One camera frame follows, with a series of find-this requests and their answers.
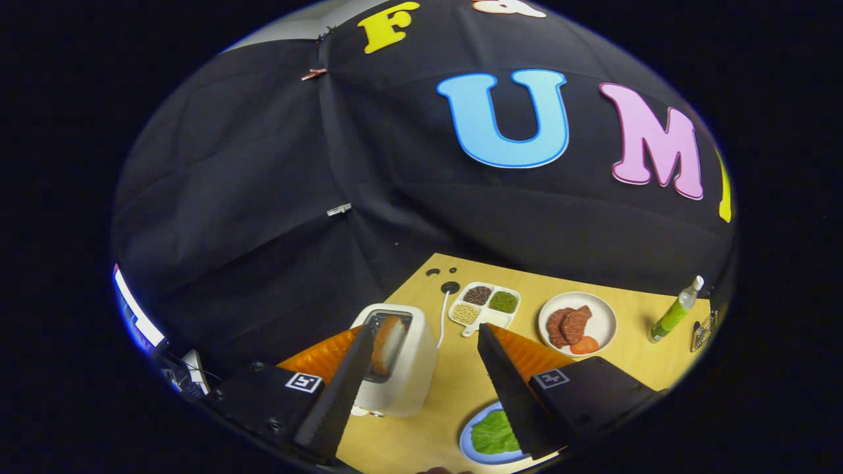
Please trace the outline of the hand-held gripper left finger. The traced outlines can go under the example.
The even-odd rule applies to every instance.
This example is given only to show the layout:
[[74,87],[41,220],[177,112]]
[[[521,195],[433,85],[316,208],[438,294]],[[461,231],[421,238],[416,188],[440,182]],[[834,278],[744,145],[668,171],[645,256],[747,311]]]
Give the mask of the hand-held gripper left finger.
[[322,356],[305,365],[254,361],[217,385],[201,406],[253,443],[289,461],[335,463],[350,411],[373,354],[371,324],[354,327],[308,349]]

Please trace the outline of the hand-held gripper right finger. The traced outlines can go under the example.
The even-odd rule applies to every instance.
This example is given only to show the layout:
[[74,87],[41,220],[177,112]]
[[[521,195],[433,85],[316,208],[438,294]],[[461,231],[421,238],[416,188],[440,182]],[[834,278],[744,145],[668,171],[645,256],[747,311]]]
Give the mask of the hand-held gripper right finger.
[[477,349],[521,450],[533,459],[596,444],[659,401],[599,356],[575,360],[483,323]]

